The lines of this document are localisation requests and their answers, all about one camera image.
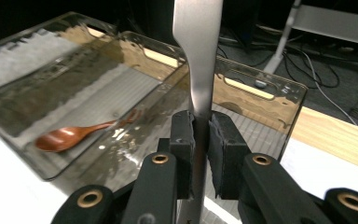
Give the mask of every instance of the gray carpet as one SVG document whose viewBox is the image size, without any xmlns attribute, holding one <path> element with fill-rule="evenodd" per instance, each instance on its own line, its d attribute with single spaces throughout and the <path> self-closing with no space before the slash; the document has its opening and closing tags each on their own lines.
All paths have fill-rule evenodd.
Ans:
<svg viewBox="0 0 358 224">
<path fill-rule="evenodd" d="M 254 43 L 260 43 L 263 41 L 256 40 Z M 300 48 L 299 43 L 293 43 L 291 46 L 294 48 Z M 255 65 L 256 68 L 263 69 L 268 60 L 264 61 L 269 55 L 272 54 L 275 47 L 268 47 L 267 49 L 261 49 L 258 46 L 253 45 L 251 49 L 245 50 L 240 46 L 228 45 L 227 43 L 220 42 L 219 50 L 217 53 L 222 57 L 229 58 L 232 61 L 238 63 L 244 63 L 247 65 Z M 306 52 L 319 53 L 314 47 L 304 45 L 303 50 Z M 296 53 L 294 50 L 288 50 L 287 54 L 290 59 L 302 70 L 306 71 L 311 75 L 310 69 L 303 63 L 302 57 Z M 358 124 L 358 63 L 339 61 L 339 60 L 329 60 L 318 55 L 310 55 L 312 64 L 316 73 L 321 77 L 323 84 L 327 86 L 335 86 L 337 83 L 337 78 L 333 74 L 333 71 L 339 76 L 339 85 L 335 88 L 326 88 L 322 87 L 324 93 L 330 97 L 337 105 L 339 105 L 344 111 L 346 111 Z M 351 60 L 356 60 L 355 56 L 351 56 Z M 285 77 L 292 79 L 289 76 L 287 70 L 289 70 L 290 75 L 300 83 L 307 85 L 309 92 L 306 97 L 304 106 L 314 109 L 316 111 L 325 113 L 329 116 L 332 116 L 337 119 L 341 119 L 347 122 L 351 122 L 342 112 L 340 112 L 334 105 L 332 105 L 324 96 L 320 93 L 318 89 L 315 88 L 315 83 L 313 80 L 307 77 L 303 72 L 297 69 L 291 62 L 287 60 L 287 69 L 285 68 L 284 61 L 281 62 L 280 66 L 275 72 L 275 75 L 280 77 Z"/>
</svg>

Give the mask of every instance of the wooden spoon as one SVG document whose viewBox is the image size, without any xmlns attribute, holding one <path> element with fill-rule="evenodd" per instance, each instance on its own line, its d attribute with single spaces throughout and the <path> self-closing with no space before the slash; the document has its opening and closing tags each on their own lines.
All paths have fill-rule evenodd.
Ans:
<svg viewBox="0 0 358 224">
<path fill-rule="evenodd" d="M 141 116 L 141 113 L 138 113 L 136 118 L 135 115 L 136 115 L 136 109 L 133 109 L 130 115 L 126 119 L 122 120 L 117 127 L 121 128 L 125 126 L 127 123 L 134 122 L 136 119 L 138 119 Z M 61 152 L 71 147 L 74 147 L 81 140 L 83 140 L 88 134 L 103 128 L 107 128 L 112 124 L 114 124 L 116 121 L 117 120 L 115 119 L 89 127 L 60 128 L 58 130 L 54 130 L 39 136 L 34 144 L 38 148 L 44 151 Z"/>
</svg>

